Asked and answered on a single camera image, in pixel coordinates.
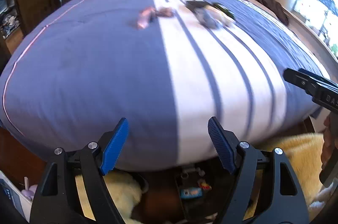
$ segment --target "pink piping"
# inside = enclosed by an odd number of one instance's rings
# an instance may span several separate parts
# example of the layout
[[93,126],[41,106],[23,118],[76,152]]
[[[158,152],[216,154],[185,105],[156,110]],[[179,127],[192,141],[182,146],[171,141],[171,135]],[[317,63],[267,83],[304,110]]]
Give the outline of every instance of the pink piping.
[[74,4],[73,6],[71,6],[69,9],[67,9],[66,11],[64,11],[62,14],[60,14],[57,18],[55,18],[52,22],[50,22],[49,24],[47,24],[46,26],[44,26],[42,28],[41,31],[39,31],[39,33],[33,38],[33,40],[28,44],[28,46],[25,48],[25,50],[21,53],[21,55],[19,56],[19,58],[14,62],[13,68],[11,70],[11,73],[9,74],[6,83],[5,83],[5,88],[3,91],[3,95],[2,95],[2,107],[3,110],[5,111],[6,117],[8,119],[8,121],[12,124],[12,126],[19,132],[21,133],[23,136],[24,134],[12,123],[12,121],[10,120],[10,117],[8,116],[8,113],[6,111],[6,107],[5,107],[5,93],[7,90],[7,85],[8,82],[10,81],[12,74],[16,68],[17,63],[20,61],[20,59],[25,55],[25,53],[28,51],[28,49],[33,45],[33,43],[35,42],[36,39],[38,39],[38,37],[45,31],[45,29],[47,29],[50,25],[52,25],[54,22],[56,22],[57,20],[59,20],[62,16],[64,16],[68,11],[70,11],[72,8],[76,7],[77,5],[81,4],[84,0],[81,0],[80,2]]

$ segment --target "mattress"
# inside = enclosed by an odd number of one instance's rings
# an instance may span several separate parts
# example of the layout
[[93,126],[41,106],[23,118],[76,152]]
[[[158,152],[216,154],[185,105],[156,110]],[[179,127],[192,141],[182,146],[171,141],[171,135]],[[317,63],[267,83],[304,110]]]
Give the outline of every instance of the mattress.
[[[0,77],[0,119],[46,159],[114,129],[130,133],[116,164],[159,170],[216,156],[207,121],[261,141],[317,109],[282,79],[285,68],[328,74],[282,23],[246,0],[205,0],[236,24],[211,30],[187,0],[72,0],[25,37]],[[174,18],[139,30],[139,12],[171,4]]]

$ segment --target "bed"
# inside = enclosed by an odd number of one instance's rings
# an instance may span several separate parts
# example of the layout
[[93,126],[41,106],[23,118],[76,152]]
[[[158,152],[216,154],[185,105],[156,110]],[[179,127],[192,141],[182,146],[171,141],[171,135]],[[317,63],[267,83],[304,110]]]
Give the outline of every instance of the bed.
[[[116,167],[159,170],[216,156],[207,121],[258,142],[317,109],[285,83],[285,68],[329,77],[273,16],[246,0],[235,26],[210,30],[187,0],[72,0],[25,37],[0,77],[2,126],[47,158],[80,149],[126,117]],[[136,28],[139,12],[171,4],[174,18]]]

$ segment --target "striped bedsheet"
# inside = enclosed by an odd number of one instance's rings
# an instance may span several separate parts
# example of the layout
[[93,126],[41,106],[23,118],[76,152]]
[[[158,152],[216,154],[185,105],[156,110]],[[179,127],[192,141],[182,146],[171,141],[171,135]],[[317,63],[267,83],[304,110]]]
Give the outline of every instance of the striped bedsheet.
[[[117,167],[157,170],[215,156],[211,116],[255,142],[316,110],[283,70],[328,74],[282,23],[245,0],[205,0],[236,17],[234,27],[210,30],[185,1],[72,0],[58,9],[0,77],[3,125],[46,157],[80,149],[126,117],[131,132]],[[168,3],[176,17],[136,28],[140,10]]]

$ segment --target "window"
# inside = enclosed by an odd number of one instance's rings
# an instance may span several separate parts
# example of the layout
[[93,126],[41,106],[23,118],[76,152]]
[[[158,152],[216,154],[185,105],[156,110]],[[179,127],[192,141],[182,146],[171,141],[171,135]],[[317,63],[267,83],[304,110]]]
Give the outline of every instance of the window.
[[294,10],[306,18],[306,25],[312,28],[338,57],[338,17],[318,0],[298,0]]

